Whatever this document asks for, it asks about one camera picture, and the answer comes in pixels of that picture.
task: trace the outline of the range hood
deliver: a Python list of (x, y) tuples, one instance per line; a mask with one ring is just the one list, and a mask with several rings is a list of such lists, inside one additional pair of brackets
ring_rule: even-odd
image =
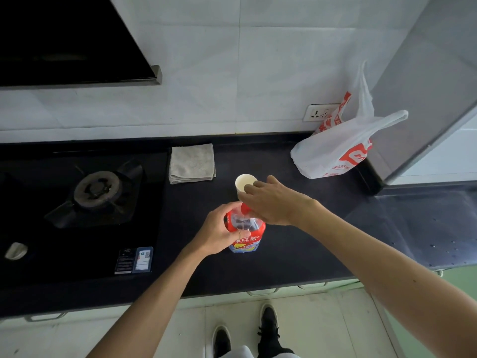
[(0, 1), (0, 88), (157, 85), (110, 0)]

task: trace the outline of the black countertop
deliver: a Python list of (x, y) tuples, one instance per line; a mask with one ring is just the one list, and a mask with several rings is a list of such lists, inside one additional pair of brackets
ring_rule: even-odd
[[(309, 180), (290, 158), (295, 142), (215, 144), (213, 181), (166, 182), (152, 272), (75, 283), (0, 291), (0, 317), (79, 310), (134, 301), (176, 258), (207, 213), (237, 199), (236, 176), (249, 173), (319, 200), (326, 208), (430, 269), (477, 264), (477, 192), (451, 190), (371, 196), (357, 168), (341, 176)], [(228, 249), (207, 257), (183, 297), (352, 278), (325, 247), (297, 228), (268, 225), (252, 253)]]

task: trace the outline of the hand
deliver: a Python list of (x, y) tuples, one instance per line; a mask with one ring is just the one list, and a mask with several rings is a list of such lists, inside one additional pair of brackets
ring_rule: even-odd
[(230, 202), (209, 212), (199, 232), (186, 248), (201, 254), (201, 257), (204, 258), (221, 252), (239, 239), (250, 236), (250, 231), (229, 232), (225, 227), (224, 216), (235, 207), (240, 207), (241, 204), (239, 201)]
[(301, 213), (316, 200), (283, 186), (274, 176), (268, 176), (267, 182), (255, 181), (239, 192), (239, 199), (252, 211), (248, 214), (272, 225), (297, 225)]

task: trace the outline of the wall socket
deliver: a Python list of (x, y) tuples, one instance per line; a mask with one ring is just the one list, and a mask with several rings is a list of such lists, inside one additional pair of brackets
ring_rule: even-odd
[(304, 122), (321, 122), (338, 108), (340, 104), (311, 104), (306, 108)]

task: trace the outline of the forearm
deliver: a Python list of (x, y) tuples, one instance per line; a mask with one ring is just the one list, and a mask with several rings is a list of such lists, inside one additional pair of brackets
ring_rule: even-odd
[(340, 259), (436, 355), (476, 353), (477, 303), (465, 293), (318, 203), (296, 224)]
[(186, 247), (134, 302), (87, 358), (152, 357), (187, 282), (203, 256)]

